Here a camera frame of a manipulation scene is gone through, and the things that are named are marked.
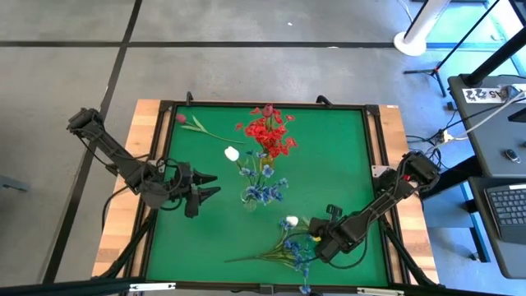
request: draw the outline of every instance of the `white pole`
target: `white pole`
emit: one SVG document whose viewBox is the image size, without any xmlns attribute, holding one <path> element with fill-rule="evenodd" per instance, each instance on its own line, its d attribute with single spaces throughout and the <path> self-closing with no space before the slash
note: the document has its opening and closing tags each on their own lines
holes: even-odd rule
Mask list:
<svg viewBox="0 0 526 296">
<path fill-rule="evenodd" d="M 426 37 L 436 21 L 447 8 L 450 0 L 427 0 L 417 14 L 417 18 L 407 33 L 400 32 L 394 37 L 394 46 L 409 56 L 419 56 L 426 52 Z"/>
</svg>

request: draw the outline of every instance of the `white flower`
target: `white flower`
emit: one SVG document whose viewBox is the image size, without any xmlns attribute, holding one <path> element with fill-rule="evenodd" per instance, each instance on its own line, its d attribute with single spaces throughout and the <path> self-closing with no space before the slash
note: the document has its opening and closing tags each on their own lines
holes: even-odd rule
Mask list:
<svg viewBox="0 0 526 296">
<path fill-rule="evenodd" d="M 291 227 L 296 227 L 296 225 L 298 225 L 298 218 L 296 216 L 287 216 L 285 220 Z"/>
<path fill-rule="evenodd" d="M 236 161 L 239 159 L 239 151 L 237 151 L 232 146 L 229 146 L 227 149 L 225 149 L 224 154 L 227 155 L 229 160 Z"/>
</svg>

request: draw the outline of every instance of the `concrete floor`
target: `concrete floor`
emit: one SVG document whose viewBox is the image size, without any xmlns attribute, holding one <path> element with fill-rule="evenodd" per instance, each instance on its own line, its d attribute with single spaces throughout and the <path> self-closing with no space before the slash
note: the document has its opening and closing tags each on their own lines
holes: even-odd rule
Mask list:
<svg viewBox="0 0 526 296">
<path fill-rule="evenodd" d="M 133 0 L 4 0 L 0 41 L 120 41 L 133 4 Z M 408 5 L 415 16 L 422 4 Z M 482 12 L 480 5 L 452 4 L 429 40 L 455 42 Z M 390 42 L 408 25 L 395 0 L 323 4 L 314 0 L 151 0 L 142 4 L 131 39 Z M 496 42 L 495 36 L 491 22 L 485 21 L 468 41 Z M 80 107 L 99 106 L 117 52 L 115 48 L 0 47 L 0 173 L 31 185 L 28 193 L 0 191 L 1 286 L 40 281 L 84 152 L 66 131 L 67 120 Z M 447 50 L 430 50 L 411 58 L 395 49 L 128 49 L 106 127 L 124 142 L 137 99 L 183 99 L 191 90 L 197 100 L 310 102 L 323 94 L 335 103 L 397 104 L 406 132 L 427 136 L 449 120 L 451 113 L 444 105 L 451 98 L 441 98 L 429 76 L 401 72 L 433 67 L 446 54 Z M 445 79 L 470 72 L 490 54 L 462 50 L 441 75 Z M 507 62 L 496 73 L 516 71 Z M 472 153 L 468 142 L 454 143 L 444 147 L 444 162 L 453 165 Z M 99 245 L 100 212 L 113 185 L 114 178 L 94 163 L 59 281 L 90 277 Z M 491 290 L 496 287 L 481 283 L 500 274 L 495 266 L 458 264 L 464 262 L 463 254 L 449 252 L 440 241 L 457 241 L 464 234 L 432 229 L 430 235 L 442 284 L 512 294 L 526 291 L 526 281 L 506 279 L 502 283 L 512 288 Z M 452 276 L 474 272 L 477 276 Z M 178 291 L 182 293 L 226 294 Z"/>
</svg>

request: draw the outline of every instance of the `green table surface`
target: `green table surface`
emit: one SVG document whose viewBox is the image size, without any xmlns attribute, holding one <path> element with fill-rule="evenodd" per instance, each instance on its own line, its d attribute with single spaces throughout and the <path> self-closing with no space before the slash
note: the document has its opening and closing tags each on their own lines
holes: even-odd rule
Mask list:
<svg viewBox="0 0 526 296">
<path fill-rule="evenodd" d="M 242 205 L 240 192 L 246 180 L 224 150 L 233 146 L 242 155 L 257 150 L 253 138 L 236 132 L 237 123 L 248 124 L 251 109 L 234 107 L 179 107 L 178 113 L 196 116 L 207 130 L 246 144 L 233 144 L 181 128 L 177 123 L 169 157 L 190 161 L 194 169 L 218 176 L 202 187 L 221 186 L 204 202 L 199 215 L 184 216 L 184 202 L 175 211 L 159 212 L 152 243 L 148 280 L 195 282 L 302 284 L 301 272 L 269 261 L 225 260 L 256 255 L 272 248 L 280 236 L 279 221 L 287 215 L 326 217 L 325 208 L 335 204 L 344 213 L 361 210 L 373 200 L 371 168 L 367 156 L 362 113 L 356 110 L 283 109 L 296 120 L 287 124 L 288 135 L 299 147 L 275 160 L 273 179 L 286 177 L 284 200 L 253 212 Z M 173 176 L 167 171 L 167 178 Z M 387 286 L 381 235 L 376 223 L 368 234 L 367 255 L 349 270 L 338 270 L 321 261 L 310 267 L 308 284 Z M 348 265 L 361 255 L 363 244 L 350 254 L 340 253 L 334 264 Z"/>
</svg>

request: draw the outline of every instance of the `wooden table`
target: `wooden table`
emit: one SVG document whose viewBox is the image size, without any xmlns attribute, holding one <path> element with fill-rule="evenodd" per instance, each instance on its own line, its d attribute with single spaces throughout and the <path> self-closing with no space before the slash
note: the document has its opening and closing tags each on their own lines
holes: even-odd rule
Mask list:
<svg viewBox="0 0 526 296">
<path fill-rule="evenodd" d="M 143 155 L 150 152 L 160 104 L 161 101 L 158 99 L 138 100 L 125 145 L 126 149 L 130 151 L 132 155 Z M 402 155 L 408 151 L 402 118 L 398 106 L 394 105 L 381 105 L 380 114 L 389 164 L 395 168 L 401 160 Z M 378 161 L 381 159 L 381 156 L 372 116 L 369 117 L 369 122 L 375 160 Z M 161 155 L 160 151 L 163 149 L 167 130 L 168 116 L 165 116 L 159 136 L 159 144 L 157 147 L 159 153 L 157 153 L 157 155 Z M 118 178 L 114 191 L 117 191 L 123 186 L 123 180 Z M 138 204 L 139 197 L 130 191 L 122 192 L 111 202 L 92 272 L 93 276 L 105 272 L 129 242 Z M 416 196 L 409 197 L 401 201 L 397 205 L 397 208 L 404 246 L 426 275 L 431 280 L 438 282 L 438 274 L 436 273 L 420 200 Z M 144 239 L 136 250 L 131 275 L 139 274 L 139 265 L 141 264 L 141 254 L 143 250 Z M 401 283 L 402 275 L 399 269 L 399 258 L 392 245 L 390 245 L 390 257 L 393 266 L 394 282 Z"/>
</svg>

